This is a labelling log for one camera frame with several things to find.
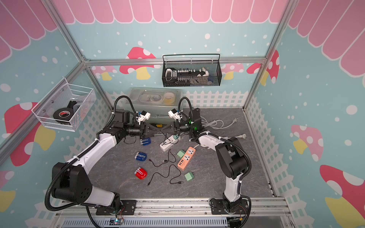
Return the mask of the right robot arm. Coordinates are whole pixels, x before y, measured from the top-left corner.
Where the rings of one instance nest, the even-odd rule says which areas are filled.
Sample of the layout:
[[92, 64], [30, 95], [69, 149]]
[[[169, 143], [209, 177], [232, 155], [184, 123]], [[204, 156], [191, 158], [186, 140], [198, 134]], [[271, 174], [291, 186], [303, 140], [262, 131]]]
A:
[[239, 141], [235, 137], [224, 138], [208, 131], [202, 125], [200, 109], [193, 109], [187, 97], [180, 99], [178, 107], [183, 101], [187, 101], [189, 115], [187, 116], [181, 109], [169, 111], [169, 117], [174, 121], [170, 125], [160, 128], [162, 134], [180, 136], [187, 133], [191, 142], [196, 142], [200, 146], [212, 149], [216, 152], [220, 168], [226, 176], [225, 190], [221, 204], [227, 213], [235, 213], [239, 209], [250, 211], [250, 205], [245, 206], [244, 202], [249, 202], [247, 196], [240, 193], [242, 180], [252, 170], [252, 162], [243, 150]]

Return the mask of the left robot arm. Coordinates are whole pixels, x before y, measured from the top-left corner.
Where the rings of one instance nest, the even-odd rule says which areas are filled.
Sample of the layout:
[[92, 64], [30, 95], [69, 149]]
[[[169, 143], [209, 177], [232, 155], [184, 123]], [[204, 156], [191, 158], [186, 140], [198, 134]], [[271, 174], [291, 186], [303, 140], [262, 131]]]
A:
[[102, 207], [113, 214], [122, 209], [120, 195], [93, 186], [89, 173], [94, 165], [127, 136], [143, 137], [147, 133], [145, 120], [151, 114], [142, 111], [118, 112], [114, 107], [111, 119], [97, 133], [94, 142], [80, 154], [65, 163], [57, 163], [52, 169], [52, 181], [46, 190], [44, 204], [49, 211], [61, 211], [82, 205]]

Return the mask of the blue shaver near screwdriver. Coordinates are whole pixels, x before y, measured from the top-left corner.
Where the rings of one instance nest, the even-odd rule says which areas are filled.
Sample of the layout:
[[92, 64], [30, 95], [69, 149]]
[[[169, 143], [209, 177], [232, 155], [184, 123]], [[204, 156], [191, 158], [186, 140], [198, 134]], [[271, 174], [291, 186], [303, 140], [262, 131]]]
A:
[[151, 143], [151, 139], [148, 137], [148, 138], [145, 138], [145, 139], [141, 139], [140, 140], [140, 144], [142, 146], [146, 146], [146, 145], [149, 145]]

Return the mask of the yellow black screwdriver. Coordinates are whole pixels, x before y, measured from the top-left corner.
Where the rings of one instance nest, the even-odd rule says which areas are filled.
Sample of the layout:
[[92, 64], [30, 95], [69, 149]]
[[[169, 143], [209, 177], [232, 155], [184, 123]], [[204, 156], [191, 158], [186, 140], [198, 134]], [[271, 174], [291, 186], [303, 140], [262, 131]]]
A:
[[152, 123], [151, 125], [154, 126], [154, 127], [157, 127], [157, 128], [162, 128], [163, 127], [163, 124]]

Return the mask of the white power strip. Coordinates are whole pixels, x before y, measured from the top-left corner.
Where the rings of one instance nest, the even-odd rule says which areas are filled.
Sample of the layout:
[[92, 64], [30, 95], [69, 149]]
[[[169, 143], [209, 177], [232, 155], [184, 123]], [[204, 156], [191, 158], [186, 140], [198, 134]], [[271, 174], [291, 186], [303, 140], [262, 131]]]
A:
[[167, 138], [163, 143], [160, 144], [160, 148], [163, 152], [168, 151], [173, 145], [177, 144], [179, 141], [173, 139], [173, 135]]

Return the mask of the green adapter beside orange strip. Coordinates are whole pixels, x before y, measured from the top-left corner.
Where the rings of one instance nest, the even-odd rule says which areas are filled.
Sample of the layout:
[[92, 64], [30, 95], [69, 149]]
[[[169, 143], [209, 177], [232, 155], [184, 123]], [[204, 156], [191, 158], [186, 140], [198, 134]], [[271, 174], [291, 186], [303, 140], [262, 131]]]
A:
[[185, 155], [185, 151], [184, 150], [180, 150], [178, 153], [177, 153], [177, 156], [179, 157], [179, 159], [183, 158]]

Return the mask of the green translucent storage box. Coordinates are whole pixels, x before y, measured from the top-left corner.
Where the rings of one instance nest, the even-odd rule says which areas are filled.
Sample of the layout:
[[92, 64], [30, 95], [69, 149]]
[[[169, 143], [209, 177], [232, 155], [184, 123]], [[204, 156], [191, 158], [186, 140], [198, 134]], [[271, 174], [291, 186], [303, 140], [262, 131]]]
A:
[[131, 99], [136, 111], [146, 111], [151, 114], [146, 120], [147, 123], [166, 125], [174, 121], [169, 117], [168, 112], [178, 109], [182, 93], [180, 89], [133, 87], [127, 96]]

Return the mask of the orange power strip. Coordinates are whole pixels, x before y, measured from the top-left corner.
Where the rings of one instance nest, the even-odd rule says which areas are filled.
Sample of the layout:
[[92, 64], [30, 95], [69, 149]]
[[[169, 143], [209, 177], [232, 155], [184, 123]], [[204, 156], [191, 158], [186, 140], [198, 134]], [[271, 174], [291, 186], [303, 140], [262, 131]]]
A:
[[196, 149], [193, 147], [189, 147], [181, 160], [178, 162], [178, 168], [180, 170], [185, 170], [186, 166], [189, 164], [190, 160], [192, 159], [193, 155], [195, 154]]

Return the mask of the green adapter front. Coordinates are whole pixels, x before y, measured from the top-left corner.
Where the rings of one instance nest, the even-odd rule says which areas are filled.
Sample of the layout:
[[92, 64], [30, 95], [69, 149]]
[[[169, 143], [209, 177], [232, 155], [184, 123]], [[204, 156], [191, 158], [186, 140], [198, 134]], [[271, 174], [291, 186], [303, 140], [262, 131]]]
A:
[[185, 179], [186, 179], [187, 181], [191, 181], [191, 180], [193, 180], [193, 179], [194, 179], [194, 174], [193, 174], [192, 172], [188, 172], [188, 173], [186, 173], [186, 174], [184, 175], [184, 177], [185, 177]]

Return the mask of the black tape roll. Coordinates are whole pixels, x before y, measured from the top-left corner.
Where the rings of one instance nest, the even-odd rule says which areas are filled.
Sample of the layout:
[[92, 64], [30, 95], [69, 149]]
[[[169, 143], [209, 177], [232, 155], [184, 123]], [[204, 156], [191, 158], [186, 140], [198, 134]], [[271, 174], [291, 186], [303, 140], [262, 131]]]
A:
[[69, 124], [74, 115], [72, 108], [61, 108], [53, 114], [53, 118], [60, 124]]

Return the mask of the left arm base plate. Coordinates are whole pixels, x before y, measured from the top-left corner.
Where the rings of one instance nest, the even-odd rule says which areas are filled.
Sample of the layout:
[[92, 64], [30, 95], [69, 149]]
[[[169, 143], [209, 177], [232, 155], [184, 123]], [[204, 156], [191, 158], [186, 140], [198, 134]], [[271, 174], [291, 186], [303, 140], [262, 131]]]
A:
[[134, 215], [136, 209], [136, 200], [122, 199], [119, 203], [112, 203], [111, 206], [97, 207], [96, 215]]

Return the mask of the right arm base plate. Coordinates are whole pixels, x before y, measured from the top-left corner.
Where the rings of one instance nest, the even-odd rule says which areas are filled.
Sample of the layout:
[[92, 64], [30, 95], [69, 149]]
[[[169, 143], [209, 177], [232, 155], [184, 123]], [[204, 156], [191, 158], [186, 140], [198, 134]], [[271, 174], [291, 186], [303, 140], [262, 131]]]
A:
[[227, 199], [212, 198], [209, 201], [209, 205], [213, 215], [246, 215], [250, 211], [248, 200], [245, 198], [238, 199], [234, 202], [229, 202]]

